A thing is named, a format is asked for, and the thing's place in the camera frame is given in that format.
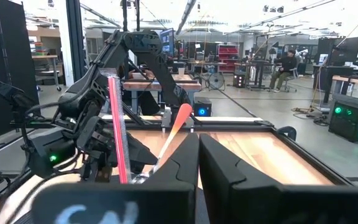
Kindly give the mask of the red bin shelf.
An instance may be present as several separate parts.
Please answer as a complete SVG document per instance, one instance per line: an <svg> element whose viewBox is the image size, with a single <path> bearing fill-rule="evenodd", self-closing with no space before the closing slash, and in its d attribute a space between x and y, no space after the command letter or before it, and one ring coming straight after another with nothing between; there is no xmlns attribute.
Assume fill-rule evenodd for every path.
<svg viewBox="0 0 358 224"><path fill-rule="evenodd" d="M239 47L234 44L218 44L218 71L222 73L234 73L235 63L238 61Z"/></svg>

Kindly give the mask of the black frame clamp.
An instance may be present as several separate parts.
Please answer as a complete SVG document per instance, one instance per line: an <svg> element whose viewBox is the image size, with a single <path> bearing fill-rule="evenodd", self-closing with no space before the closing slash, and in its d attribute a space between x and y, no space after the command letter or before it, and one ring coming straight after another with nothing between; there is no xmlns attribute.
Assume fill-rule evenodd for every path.
<svg viewBox="0 0 358 224"><path fill-rule="evenodd" d="M297 137L297 131L292 126L284 126L282 128L277 129L277 133L281 135L286 135L291 140L295 141Z"/></svg>

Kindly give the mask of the black computer blue light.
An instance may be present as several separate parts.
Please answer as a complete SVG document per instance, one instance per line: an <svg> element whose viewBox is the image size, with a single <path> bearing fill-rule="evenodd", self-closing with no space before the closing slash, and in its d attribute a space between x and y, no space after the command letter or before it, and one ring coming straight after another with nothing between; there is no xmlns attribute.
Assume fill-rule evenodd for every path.
<svg viewBox="0 0 358 224"><path fill-rule="evenodd" d="M196 96L193 103L195 116L210 117L212 113L212 102L207 97Z"/></svg>

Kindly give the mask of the computer monitor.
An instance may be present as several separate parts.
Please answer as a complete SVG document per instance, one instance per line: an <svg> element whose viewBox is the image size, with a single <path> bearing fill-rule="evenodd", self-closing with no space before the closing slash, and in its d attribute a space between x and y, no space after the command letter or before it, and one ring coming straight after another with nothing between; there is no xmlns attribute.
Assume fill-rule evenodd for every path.
<svg viewBox="0 0 358 224"><path fill-rule="evenodd" d="M162 52L169 57L173 57L175 52L173 28L161 31L159 36L162 42Z"/></svg>

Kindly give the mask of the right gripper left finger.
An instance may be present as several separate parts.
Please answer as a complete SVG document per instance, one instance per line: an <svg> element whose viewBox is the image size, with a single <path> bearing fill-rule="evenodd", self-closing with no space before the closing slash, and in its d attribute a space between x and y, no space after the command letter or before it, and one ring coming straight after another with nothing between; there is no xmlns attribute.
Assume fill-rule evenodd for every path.
<svg viewBox="0 0 358 224"><path fill-rule="evenodd" d="M34 224L195 224L200 142L188 134L142 184L63 183L32 202Z"/></svg>

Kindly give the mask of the fork with pink-red handle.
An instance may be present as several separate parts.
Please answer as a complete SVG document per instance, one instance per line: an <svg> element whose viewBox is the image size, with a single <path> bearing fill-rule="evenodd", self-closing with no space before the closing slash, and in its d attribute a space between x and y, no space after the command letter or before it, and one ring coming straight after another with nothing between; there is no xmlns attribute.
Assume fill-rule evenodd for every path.
<svg viewBox="0 0 358 224"><path fill-rule="evenodd" d="M120 183L131 182L131 166L129 159L129 145L124 121L122 104L121 80L115 68L102 68L100 73L108 79L109 100L112 113L112 127L116 146L117 167Z"/></svg>

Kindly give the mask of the black floor fan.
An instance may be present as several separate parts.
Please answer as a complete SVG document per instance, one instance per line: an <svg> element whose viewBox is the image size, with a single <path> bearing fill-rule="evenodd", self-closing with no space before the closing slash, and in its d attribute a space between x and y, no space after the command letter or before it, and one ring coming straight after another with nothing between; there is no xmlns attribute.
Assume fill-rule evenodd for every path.
<svg viewBox="0 0 358 224"><path fill-rule="evenodd" d="M224 75L221 72L210 73L208 76L207 84L210 90L219 90L225 87L226 84Z"/></svg>

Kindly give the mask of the black partition panel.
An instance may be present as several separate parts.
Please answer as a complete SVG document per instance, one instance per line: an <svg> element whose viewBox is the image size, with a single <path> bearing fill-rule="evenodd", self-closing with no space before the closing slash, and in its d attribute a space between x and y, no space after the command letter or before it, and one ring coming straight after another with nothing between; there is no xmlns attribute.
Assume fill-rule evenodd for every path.
<svg viewBox="0 0 358 224"><path fill-rule="evenodd" d="M0 81L24 90L39 104L24 8L10 0L0 0ZM12 120L11 106L0 97L0 135L12 130Z"/></svg>

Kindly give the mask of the spoon with orange handle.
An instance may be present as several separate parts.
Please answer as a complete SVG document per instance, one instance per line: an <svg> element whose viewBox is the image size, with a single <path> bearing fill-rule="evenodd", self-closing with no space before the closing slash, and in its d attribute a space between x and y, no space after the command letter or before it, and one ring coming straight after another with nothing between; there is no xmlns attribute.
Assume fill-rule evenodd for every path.
<svg viewBox="0 0 358 224"><path fill-rule="evenodd" d="M181 127L184 125L184 123L186 122L188 117L191 115L192 111L193 111L192 106L189 105L188 103L182 104L180 106L177 116L175 118L175 122L174 122L172 129L170 131L170 134L169 134L167 140L165 141L161 151L159 152L159 155L157 157L157 163L153 166L153 168L149 172L141 173L141 174L138 174L137 176L135 176L130 181L131 184L141 184L141 183L145 182L151 175L153 175L155 172L157 172L160 162L161 162L161 159L164 156L164 154L166 153L168 146L170 145L170 143L172 142L172 140L176 136L176 134L179 132Z"/></svg>

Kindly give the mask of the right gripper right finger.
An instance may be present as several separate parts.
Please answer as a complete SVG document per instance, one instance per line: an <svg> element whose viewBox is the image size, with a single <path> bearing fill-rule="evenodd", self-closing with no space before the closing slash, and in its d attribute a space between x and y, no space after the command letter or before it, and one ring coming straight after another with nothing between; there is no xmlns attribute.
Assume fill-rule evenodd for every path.
<svg viewBox="0 0 358 224"><path fill-rule="evenodd" d="M200 134L211 224L358 224L358 187L285 185Z"/></svg>

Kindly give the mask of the black aluminium table frame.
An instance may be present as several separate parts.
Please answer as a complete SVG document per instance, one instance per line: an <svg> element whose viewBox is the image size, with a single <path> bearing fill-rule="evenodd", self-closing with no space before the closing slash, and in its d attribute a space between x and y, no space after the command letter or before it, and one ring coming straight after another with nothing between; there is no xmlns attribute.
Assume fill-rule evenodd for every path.
<svg viewBox="0 0 358 224"><path fill-rule="evenodd" d="M352 182L261 118L188 119L178 141L191 131L212 135L243 160L276 180L290 184L352 185Z"/></svg>

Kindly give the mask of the black computer green lights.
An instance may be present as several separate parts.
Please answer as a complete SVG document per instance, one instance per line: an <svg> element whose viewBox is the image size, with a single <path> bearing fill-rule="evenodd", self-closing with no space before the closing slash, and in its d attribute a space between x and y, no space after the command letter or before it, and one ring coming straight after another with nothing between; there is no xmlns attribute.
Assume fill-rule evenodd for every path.
<svg viewBox="0 0 358 224"><path fill-rule="evenodd" d="M328 131L350 142L358 142L358 98L334 94Z"/></svg>

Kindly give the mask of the black vertical post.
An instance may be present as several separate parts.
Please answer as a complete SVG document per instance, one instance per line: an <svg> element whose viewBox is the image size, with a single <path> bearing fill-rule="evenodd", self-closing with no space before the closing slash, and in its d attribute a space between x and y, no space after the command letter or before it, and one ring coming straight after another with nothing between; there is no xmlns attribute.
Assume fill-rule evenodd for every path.
<svg viewBox="0 0 358 224"><path fill-rule="evenodd" d="M73 81L76 82L84 76L86 65L80 0L66 0L66 9L71 67Z"/></svg>

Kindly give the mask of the person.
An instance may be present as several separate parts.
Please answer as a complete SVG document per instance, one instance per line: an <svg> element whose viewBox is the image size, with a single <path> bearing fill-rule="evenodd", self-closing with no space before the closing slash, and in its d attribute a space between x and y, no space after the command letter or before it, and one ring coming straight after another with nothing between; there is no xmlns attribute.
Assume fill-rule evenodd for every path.
<svg viewBox="0 0 358 224"><path fill-rule="evenodd" d="M275 63L280 63L281 67L271 76L269 89L274 92L279 92L285 79L293 75L293 72L298 67L296 50L288 50L287 56L275 59Z"/></svg>

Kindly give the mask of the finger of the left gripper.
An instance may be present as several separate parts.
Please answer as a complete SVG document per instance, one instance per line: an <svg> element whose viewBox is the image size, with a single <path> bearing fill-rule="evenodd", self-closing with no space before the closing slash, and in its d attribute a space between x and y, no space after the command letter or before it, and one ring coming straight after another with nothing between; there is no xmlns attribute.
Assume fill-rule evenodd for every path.
<svg viewBox="0 0 358 224"><path fill-rule="evenodd" d="M82 181L109 183L111 173L112 167L106 155L88 156L82 167Z"/></svg>
<svg viewBox="0 0 358 224"><path fill-rule="evenodd" d="M157 163L158 159L150 149L131 134L128 134L128 145L132 173L140 174L145 165L155 165Z"/></svg>

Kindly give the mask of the large dark monitor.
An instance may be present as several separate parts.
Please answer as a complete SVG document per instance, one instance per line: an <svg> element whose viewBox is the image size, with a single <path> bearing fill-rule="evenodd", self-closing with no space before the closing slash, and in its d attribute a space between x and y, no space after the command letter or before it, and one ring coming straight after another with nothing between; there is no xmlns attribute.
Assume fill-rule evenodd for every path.
<svg viewBox="0 0 358 224"><path fill-rule="evenodd" d="M358 37L320 38L315 63L327 66L344 66L358 56Z"/></svg>

